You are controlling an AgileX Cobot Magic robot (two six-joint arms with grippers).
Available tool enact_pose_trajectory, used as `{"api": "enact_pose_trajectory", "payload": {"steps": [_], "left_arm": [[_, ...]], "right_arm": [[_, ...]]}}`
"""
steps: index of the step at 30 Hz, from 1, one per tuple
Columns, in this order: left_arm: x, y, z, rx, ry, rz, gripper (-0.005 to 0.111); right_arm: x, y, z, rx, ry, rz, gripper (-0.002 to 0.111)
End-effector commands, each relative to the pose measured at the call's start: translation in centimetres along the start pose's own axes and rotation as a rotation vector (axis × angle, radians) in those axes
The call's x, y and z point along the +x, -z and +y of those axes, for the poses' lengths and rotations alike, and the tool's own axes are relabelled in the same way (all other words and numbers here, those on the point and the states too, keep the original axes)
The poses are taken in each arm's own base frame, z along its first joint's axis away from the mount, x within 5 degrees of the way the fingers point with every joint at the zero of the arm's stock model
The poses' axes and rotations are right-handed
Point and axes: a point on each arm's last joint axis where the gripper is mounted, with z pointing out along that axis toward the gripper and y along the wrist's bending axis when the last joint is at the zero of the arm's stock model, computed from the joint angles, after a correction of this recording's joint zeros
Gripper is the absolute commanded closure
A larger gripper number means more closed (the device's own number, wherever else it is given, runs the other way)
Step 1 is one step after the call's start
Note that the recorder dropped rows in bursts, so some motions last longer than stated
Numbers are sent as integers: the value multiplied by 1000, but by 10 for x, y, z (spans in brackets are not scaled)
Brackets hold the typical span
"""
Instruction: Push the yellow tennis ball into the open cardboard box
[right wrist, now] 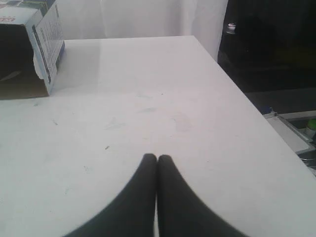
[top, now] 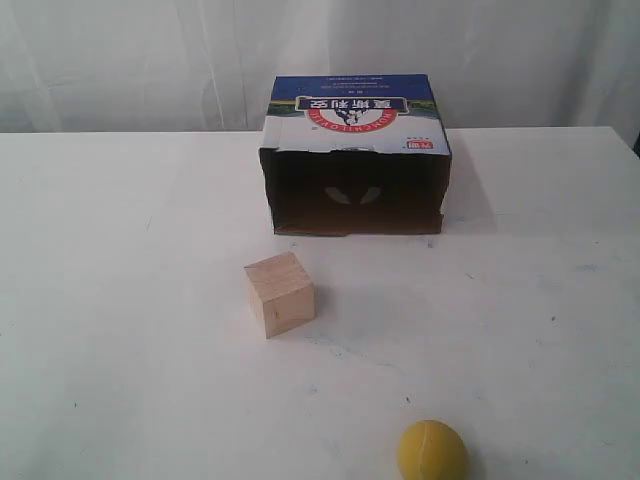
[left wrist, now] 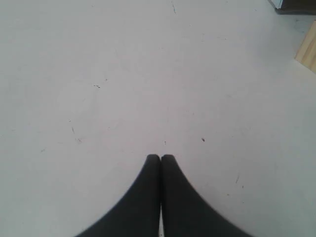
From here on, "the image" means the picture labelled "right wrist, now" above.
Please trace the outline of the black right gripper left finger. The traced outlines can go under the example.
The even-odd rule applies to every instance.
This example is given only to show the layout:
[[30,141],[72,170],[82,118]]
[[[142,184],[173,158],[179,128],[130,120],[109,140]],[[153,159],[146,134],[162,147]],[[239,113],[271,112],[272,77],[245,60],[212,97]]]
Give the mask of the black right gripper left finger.
[[153,237],[157,157],[145,154],[115,199],[68,237]]

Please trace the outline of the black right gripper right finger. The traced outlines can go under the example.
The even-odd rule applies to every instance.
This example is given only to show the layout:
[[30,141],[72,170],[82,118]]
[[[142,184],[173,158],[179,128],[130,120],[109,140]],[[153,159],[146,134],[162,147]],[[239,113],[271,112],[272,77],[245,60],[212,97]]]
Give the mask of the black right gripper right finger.
[[193,192],[172,158],[158,158],[158,229],[161,237],[244,237]]

